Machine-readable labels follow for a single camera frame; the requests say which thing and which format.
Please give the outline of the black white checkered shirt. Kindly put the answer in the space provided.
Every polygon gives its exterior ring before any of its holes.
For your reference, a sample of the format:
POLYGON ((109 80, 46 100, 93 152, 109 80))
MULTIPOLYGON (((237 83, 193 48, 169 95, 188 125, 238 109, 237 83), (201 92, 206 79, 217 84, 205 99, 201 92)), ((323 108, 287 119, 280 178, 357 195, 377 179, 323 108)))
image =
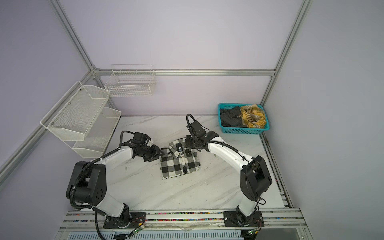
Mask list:
POLYGON ((164 149, 160 169, 162 179, 171 179, 197 172, 200 169, 198 152, 187 147, 186 138, 175 140, 164 149))

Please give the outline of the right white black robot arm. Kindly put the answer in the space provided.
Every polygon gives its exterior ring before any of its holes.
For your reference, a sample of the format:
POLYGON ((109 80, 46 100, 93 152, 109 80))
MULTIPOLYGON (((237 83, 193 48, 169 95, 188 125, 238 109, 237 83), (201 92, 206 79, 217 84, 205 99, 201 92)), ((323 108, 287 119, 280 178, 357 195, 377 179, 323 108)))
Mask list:
POLYGON ((190 132, 186 143, 189 148, 216 155, 240 174, 240 190, 243 196, 237 206, 237 218, 242 222, 248 221, 261 204, 262 194, 273 183, 265 159, 239 151, 226 143, 216 132, 208 131, 190 114, 187 114, 186 121, 190 132))

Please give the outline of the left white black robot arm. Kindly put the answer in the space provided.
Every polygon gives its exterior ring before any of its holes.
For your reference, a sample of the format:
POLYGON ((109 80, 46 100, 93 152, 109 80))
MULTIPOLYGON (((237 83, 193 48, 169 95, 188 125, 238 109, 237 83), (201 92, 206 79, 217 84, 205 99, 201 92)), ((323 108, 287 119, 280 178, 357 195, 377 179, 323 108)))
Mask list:
POLYGON ((95 160, 75 164, 66 197, 73 209, 91 209, 105 216, 119 218, 128 207, 108 193, 107 173, 136 157, 147 163, 165 154, 147 134, 122 131, 116 149, 95 160))

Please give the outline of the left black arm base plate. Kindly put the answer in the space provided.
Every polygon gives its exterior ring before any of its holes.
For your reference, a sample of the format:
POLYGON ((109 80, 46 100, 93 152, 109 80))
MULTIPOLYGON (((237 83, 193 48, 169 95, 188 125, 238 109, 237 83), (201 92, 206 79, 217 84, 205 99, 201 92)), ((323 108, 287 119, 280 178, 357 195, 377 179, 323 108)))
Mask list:
POLYGON ((144 224, 146 220, 145 212, 129 212, 122 216, 106 217, 103 228, 104 229, 136 229, 140 224, 144 224))

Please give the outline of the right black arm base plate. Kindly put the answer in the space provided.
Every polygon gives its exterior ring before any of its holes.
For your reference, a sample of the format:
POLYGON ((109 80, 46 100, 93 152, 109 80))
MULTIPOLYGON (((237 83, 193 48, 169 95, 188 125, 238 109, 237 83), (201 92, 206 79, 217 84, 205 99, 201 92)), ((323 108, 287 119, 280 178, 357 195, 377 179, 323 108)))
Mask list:
POLYGON ((224 212, 225 227, 264 227, 264 217, 261 211, 254 210, 251 215, 245 216, 239 209, 224 212))

